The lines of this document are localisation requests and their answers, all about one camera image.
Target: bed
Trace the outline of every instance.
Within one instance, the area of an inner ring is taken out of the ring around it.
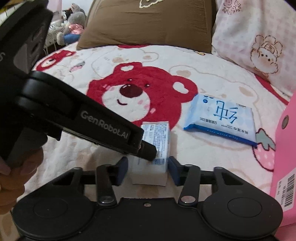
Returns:
[[[88,23],[100,3],[94,1]],[[148,44],[116,44],[77,51],[76,42],[41,59],[34,70],[55,76],[138,126],[143,121],[169,121],[170,155],[181,164],[194,164],[202,170],[222,166],[269,194],[275,130],[289,97],[231,59],[220,58],[217,51],[213,53],[216,54]],[[129,77],[122,78],[122,73]],[[135,90],[131,88],[131,96],[123,95],[120,88],[127,83],[140,89],[140,94],[133,96]],[[197,93],[251,107],[258,148],[207,133],[184,131],[190,101]],[[94,170],[99,165],[115,164],[122,157],[67,133],[62,133],[60,141],[49,137],[43,149],[44,161],[27,182],[23,196],[71,168]],[[180,194],[181,189],[170,177],[165,187],[133,185],[129,173],[130,170],[120,187],[114,187],[117,199],[178,198]],[[210,194],[211,187],[203,185],[199,200]],[[95,187],[86,186],[85,195],[95,200]],[[15,240],[15,228],[8,226],[11,227],[1,234],[5,241]]]

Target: wet wipes package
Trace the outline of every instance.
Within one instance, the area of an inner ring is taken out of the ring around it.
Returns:
[[[143,122],[143,140],[156,146],[156,158],[151,162],[133,157],[131,180],[133,184],[165,186],[168,179],[167,158],[170,151],[170,127],[168,121]]]
[[[193,98],[183,129],[198,129],[257,146],[252,109],[207,95]]]

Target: fingernail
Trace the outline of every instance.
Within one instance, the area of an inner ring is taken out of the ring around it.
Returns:
[[[36,168],[37,166],[34,162],[24,163],[22,170],[20,171],[20,174],[22,176],[29,175],[30,173],[34,172]]]
[[[0,173],[8,176],[10,171],[11,171],[10,167],[6,165],[4,160],[0,157]]]

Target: brown pillow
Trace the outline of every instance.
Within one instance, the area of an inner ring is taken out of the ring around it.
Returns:
[[[211,52],[210,0],[105,0],[77,49],[105,45],[171,45]]]

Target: human hand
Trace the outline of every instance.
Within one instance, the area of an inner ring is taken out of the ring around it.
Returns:
[[[31,151],[21,167],[10,169],[0,158],[0,215],[11,210],[25,191],[24,184],[36,173],[43,161],[42,147]]]

